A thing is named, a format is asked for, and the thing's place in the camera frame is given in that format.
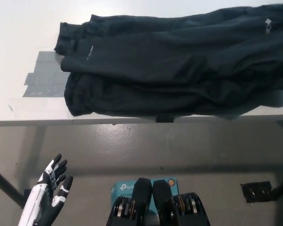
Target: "black jacket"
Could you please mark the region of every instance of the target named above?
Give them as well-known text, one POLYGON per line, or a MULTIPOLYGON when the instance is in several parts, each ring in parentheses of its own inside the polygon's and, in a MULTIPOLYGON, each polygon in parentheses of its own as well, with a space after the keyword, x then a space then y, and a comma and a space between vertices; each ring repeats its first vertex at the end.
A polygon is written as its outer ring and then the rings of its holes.
POLYGON ((283 4, 181 18, 92 15, 61 23, 72 115, 187 115, 283 89, 283 4))

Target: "blue box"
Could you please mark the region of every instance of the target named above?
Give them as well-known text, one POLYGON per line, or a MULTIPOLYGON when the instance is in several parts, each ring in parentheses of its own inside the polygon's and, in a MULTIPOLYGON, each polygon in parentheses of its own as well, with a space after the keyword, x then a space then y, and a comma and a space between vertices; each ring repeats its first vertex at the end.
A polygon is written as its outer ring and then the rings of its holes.
MULTIPOLYGON (((156 178, 156 179, 150 179, 150 180, 151 180, 152 185, 154 181, 156 180, 165 180, 171 188, 172 195, 179 194, 176 178, 156 178)), ((111 206, 113 205, 116 198, 119 196, 125 196, 125 197, 131 198, 135 182, 136 180, 116 182, 116 184, 111 189, 111 206)), ((148 214, 149 216, 147 217, 146 224, 147 225, 156 224, 158 222, 158 214, 157 214, 157 209, 154 204, 153 196, 150 202, 148 214)))

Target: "floor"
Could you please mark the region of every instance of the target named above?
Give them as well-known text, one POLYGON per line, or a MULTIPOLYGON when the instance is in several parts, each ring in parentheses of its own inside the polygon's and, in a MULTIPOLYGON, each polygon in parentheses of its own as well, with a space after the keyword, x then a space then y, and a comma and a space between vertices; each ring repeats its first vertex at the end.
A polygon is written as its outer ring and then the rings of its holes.
MULTIPOLYGON (((57 153, 75 177, 54 226, 101 225, 118 180, 175 176, 196 192, 213 226, 283 226, 283 197, 247 204, 242 183, 283 179, 283 128, 275 122, 0 128, 0 172, 23 190, 57 153)), ((0 191, 0 226, 21 210, 0 191)))

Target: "white robotic hand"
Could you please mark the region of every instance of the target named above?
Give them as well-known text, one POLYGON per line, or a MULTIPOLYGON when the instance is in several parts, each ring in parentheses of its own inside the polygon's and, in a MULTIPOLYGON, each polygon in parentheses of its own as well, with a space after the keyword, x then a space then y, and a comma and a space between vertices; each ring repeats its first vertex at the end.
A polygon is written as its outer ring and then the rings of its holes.
POLYGON ((72 176, 62 175, 67 169, 67 160, 58 163, 61 158, 62 155, 59 154, 49 163, 32 188, 18 226, 51 226, 57 218, 73 181, 72 176), (63 185, 57 195, 53 196, 61 181, 64 181, 63 185))

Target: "robot finger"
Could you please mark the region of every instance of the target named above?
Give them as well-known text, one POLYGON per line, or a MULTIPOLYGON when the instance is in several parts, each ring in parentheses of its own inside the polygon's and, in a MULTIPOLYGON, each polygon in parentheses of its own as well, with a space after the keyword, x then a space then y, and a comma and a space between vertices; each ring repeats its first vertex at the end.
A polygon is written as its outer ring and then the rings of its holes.
POLYGON ((62 155, 58 154, 53 160, 51 160, 51 162, 48 164, 48 166, 46 167, 45 171, 51 175, 52 172, 54 171, 56 164, 61 160, 62 155))
POLYGON ((59 178, 56 181, 57 186, 65 179, 66 179, 66 175, 59 176, 59 178))
POLYGON ((66 177, 65 181, 63 182, 63 185, 57 193, 58 197, 64 197, 65 199, 67 198, 73 179, 73 176, 66 177))
POLYGON ((59 175, 61 175, 62 173, 65 172, 65 167, 66 167, 66 164, 67 164, 67 160, 64 160, 62 161, 61 163, 59 163, 58 165, 55 166, 54 168, 54 174, 56 176, 56 178, 59 177, 59 175))

